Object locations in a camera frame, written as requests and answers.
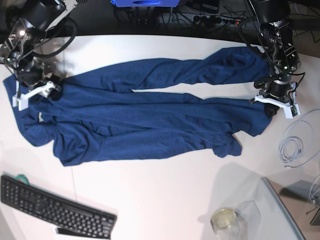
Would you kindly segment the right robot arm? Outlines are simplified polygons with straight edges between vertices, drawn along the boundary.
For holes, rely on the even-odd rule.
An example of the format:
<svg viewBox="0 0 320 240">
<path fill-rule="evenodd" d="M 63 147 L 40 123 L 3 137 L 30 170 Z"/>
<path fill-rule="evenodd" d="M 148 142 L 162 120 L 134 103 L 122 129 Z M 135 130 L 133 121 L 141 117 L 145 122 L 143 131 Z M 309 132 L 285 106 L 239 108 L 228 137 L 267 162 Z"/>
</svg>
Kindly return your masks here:
<svg viewBox="0 0 320 240">
<path fill-rule="evenodd" d="M 24 3 L 21 15 L 0 47 L 0 63 L 15 78 L 12 106 L 19 111 L 28 108 L 33 96 L 51 99 L 61 96 L 62 80 L 43 60 L 60 54 L 75 39 L 77 24 L 67 12 L 69 7 L 78 4 L 78 0 L 28 0 Z M 38 48 L 60 34 L 66 23 L 71 28 L 69 40 L 54 52 L 37 53 Z"/>
</svg>

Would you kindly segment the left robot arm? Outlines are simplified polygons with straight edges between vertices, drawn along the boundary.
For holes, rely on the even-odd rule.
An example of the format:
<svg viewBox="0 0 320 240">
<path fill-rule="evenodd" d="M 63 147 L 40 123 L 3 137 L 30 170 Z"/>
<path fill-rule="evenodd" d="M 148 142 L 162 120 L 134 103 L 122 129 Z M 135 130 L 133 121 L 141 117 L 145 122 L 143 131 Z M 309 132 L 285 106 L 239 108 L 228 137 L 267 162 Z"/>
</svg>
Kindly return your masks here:
<svg viewBox="0 0 320 240">
<path fill-rule="evenodd" d="M 285 117 L 292 119 L 300 115 L 296 103 L 300 82 L 292 81 L 292 77 L 304 78 L 305 73 L 296 72 L 301 62 L 293 43 L 289 3 L 286 0 L 246 0 L 244 3 L 249 17 L 238 24 L 238 34 L 246 46 L 269 66 L 269 75 L 254 81 L 253 86 L 259 92 L 250 102 L 263 103 L 265 113 L 270 117 L 283 109 Z M 260 24 L 256 32 L 263 51 L 246 40 L 243 27 L 248 23 Z"/>
</svg>

